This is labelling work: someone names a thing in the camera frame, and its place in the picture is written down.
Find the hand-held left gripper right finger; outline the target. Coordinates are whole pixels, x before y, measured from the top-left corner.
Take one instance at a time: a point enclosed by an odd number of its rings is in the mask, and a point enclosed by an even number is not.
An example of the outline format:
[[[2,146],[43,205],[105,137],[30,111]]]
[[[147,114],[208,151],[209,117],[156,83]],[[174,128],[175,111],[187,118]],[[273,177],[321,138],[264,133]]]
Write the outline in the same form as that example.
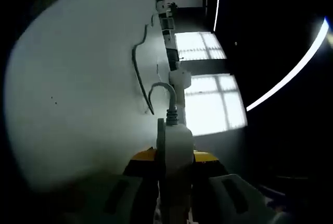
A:
[[[274,223],[265,196],[214,155],[194,151],[191,210],[195,223]]]

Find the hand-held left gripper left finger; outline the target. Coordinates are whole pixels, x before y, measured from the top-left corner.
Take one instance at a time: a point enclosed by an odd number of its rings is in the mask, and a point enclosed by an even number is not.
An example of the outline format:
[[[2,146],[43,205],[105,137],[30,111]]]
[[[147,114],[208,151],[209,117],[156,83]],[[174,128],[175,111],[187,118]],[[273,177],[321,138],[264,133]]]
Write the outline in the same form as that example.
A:
[[[71,184],[65,223],[159,223],[156,152],[135,154],[121,175],[101,172]]]

